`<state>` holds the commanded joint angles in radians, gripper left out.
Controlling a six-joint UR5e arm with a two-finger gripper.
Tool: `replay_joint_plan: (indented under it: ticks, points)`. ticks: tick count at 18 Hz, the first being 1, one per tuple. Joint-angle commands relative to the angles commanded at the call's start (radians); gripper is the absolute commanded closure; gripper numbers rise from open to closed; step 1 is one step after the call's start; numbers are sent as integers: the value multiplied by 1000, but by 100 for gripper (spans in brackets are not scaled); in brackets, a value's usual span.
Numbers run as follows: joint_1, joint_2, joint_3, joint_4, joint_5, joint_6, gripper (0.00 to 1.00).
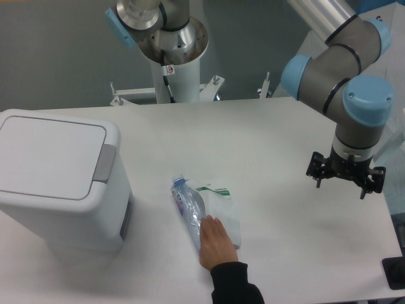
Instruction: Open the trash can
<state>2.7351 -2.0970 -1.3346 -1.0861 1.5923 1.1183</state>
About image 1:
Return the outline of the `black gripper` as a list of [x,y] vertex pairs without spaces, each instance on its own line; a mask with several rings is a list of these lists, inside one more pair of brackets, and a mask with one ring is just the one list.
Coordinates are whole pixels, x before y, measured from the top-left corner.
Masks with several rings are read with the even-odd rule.
[[325,158],[321,153],[314,151],[309,162],[306,175],[316,181],[320,188],[323,179],[337,177],[347,181],[354,181],[361,188],[360,199],[367,194],[381,193],[385,182],[385,167],[370,168],[371,158],[356,161],[354,155],[347,159],[339,156],[332,148],[330,157]]

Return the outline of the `black sleeved forearm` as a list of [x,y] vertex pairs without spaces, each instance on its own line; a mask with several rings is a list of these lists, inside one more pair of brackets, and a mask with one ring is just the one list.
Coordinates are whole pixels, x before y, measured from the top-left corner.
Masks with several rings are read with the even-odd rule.
[[242,262],[221,263],[210,271],[214,290],[213,303],[264,303],[258,287],[251,284],[248,265]]

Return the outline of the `bare human hand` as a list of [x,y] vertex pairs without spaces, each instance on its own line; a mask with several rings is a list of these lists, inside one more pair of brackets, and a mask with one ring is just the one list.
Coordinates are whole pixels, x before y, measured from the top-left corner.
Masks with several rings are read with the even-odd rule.
[[233,242],[222,222],[211,215],[201,219],[199,261],[208,271],[223,263],[238,262]]

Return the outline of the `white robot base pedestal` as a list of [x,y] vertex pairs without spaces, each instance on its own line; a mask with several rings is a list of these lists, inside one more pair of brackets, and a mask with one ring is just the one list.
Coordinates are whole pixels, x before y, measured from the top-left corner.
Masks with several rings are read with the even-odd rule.
[[158,70],[170,74],[198,74],[200,84],[200,59],[208,47],[208,32],[196,18],[174,32],[158,30],[139,43],[140,50],[149,60],[153,83]]

